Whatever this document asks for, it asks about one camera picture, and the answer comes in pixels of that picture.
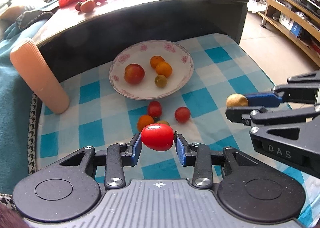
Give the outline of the yellow-brown longan fruit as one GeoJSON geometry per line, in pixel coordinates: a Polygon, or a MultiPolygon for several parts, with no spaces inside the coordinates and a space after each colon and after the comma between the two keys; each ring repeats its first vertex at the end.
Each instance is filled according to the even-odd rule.
{"type": "Polygon", "coordinates": [[[247,107],[248,99],[242,94],[232,94],[226,99],[226,107],[247,107]]]}

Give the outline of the red cherry tomato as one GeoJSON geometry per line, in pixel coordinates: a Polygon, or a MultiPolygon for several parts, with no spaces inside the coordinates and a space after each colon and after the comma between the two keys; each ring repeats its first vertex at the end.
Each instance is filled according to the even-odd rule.
{"type": "Polygon", "coordinates": [[[158,101],[152,101],[147,108],[148,115],[151,117],[160,118],[162,115],[162,107],[158,101]]]}
{"type": "Polygon", "coordinates": [[[191,116],[191,112],[187,107],[179,107],[175,111],[175,119],[179,123],[186,123],[191,116]]]}
{"type": "Polygon", "coordinates": [[[143,128],[141,141],[146,147],[163,152],[171,149],[174,131],[169,125],[154,123],[143,128]]]}

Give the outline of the large red tomato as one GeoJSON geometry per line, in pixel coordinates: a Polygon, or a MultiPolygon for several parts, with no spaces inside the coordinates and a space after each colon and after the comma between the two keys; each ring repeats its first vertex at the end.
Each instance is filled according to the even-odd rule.
{"type": "Polygon", "coordinates": [[[141,65],[129,64],[125,68],[124,79],[131,85],[139,84],[145,76],[145,71],[141,65]]]}

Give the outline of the small orange mandarin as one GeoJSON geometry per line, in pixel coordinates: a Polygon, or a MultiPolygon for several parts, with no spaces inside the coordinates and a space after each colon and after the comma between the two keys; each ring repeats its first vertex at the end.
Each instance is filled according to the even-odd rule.
{"type": "Polygon", "coordinates": [[[153,69],[156,69],[157,65],[159,63],[162,63],[164,62],[164,58],[162,56],[153,56],[151,59],[150,59],[150,65],[153,69]]]}

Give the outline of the orange mandarin on cloth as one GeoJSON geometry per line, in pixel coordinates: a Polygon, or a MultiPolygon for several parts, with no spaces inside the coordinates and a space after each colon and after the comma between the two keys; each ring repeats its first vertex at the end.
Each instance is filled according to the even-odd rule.
{"type": "Polygon", "coordinates": [[[141,132],[143,130],[144,127],[155,123],[153,117],[149,116],[149,115],[142,115],[137,122],[137,130],[139,132],[141,132]]]}

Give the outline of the blue checkered cloth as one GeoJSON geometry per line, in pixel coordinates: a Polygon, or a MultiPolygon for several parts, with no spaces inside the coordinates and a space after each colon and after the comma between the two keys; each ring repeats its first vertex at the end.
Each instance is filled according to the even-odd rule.
{"type": "MultiPolygon", "coordinates": [[[[225,117],[227,97],[267,91],[273,83],[258,65],[230,38],[211,34],[180,41],[194,61],[188,83],[160,100],[162,118],[188,142],[207,144],[212,150],[235,147],[298,180],[306,191],[299,221],[312,227],[319,220],[319,180],[259,153],[252,147],[248,127],[225,117]],[[186,123],[175,111],[187,107],[186,123]]],[[[62,84],[70,105],[63,114],[42,107],[36,144],[36,163],[43,168],[85,146],[106,149],[128,142],[137,132],[137,121],[146,113],[148,101],[128,99],[110,84],[110,64],[105,63],[65,80],[62,84]]]]}

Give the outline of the wooden tv shelf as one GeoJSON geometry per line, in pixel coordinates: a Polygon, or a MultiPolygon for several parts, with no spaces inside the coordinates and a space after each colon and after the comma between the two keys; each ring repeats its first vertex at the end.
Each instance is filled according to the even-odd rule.
{"type": "Polygon", "coordinates": [[[319,65],[319,17],[296,0],[253,0],[261,25],[273,25],[319,65]]]}

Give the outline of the green-yellow small fruit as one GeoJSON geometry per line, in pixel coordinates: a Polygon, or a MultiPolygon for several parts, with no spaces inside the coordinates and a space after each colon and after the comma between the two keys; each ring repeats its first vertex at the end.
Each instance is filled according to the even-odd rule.
{"type": "Polygon", "coordinates": [[[155,78],[155,85],[158,88],[164,88],[167,85],[168,79],[164,75],[157,75],[155,78]]]}

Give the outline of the white floral plate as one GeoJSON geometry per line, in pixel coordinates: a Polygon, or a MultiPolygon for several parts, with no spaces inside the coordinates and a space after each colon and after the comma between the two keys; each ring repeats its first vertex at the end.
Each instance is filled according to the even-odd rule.
{"type": "Polygon", "coordinates": [[[190,53],[181,45],[164,40],[145,41],[134,44],[113,60],[109,70],[111,86],[119,94],[134,100],[155,100],[173,94],[190,80],[194,71],[194,62],[190,53]],[[155,84],[158,76],[150,64],[154,56],[161,56],[172,67],[172,74],[167,78],[164,87],[155,84]],[[131,68],[145,75],[138,84],[130,84],[125,80],[125,69],[131,68]]]}

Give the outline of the peach ribbed cup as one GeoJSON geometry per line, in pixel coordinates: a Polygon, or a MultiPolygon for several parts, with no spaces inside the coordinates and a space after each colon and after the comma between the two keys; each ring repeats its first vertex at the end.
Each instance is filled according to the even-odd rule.
{"type": "Polygon", "coordinates": [[[10,61],[30,89],[52,112],[61,114],[68,108],[67,93],[31,38],[14,46],[10,61]]]}

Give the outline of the teal blanket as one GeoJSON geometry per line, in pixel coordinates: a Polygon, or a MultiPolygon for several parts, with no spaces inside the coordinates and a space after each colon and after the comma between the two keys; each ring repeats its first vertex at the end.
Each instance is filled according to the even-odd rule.
{"type": "Polygon", "coordinates": [[[35,172],[36,96],[10,61],[15,45],[33,38],[47,22],[41,19],[21,30],[13,23],[1,40],[1,194],[35,172]]]}

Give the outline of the dark coffee table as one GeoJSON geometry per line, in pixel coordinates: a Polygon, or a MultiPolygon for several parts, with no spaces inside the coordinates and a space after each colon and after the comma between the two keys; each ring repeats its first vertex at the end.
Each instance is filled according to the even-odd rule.
{"type": "Polygon", "coordinates": [[[57,10],[33,40],[59,81],[111,62],[147,40],[214,33],[239,42],[249,0],[107,0],[92,13],[57,10]]]}

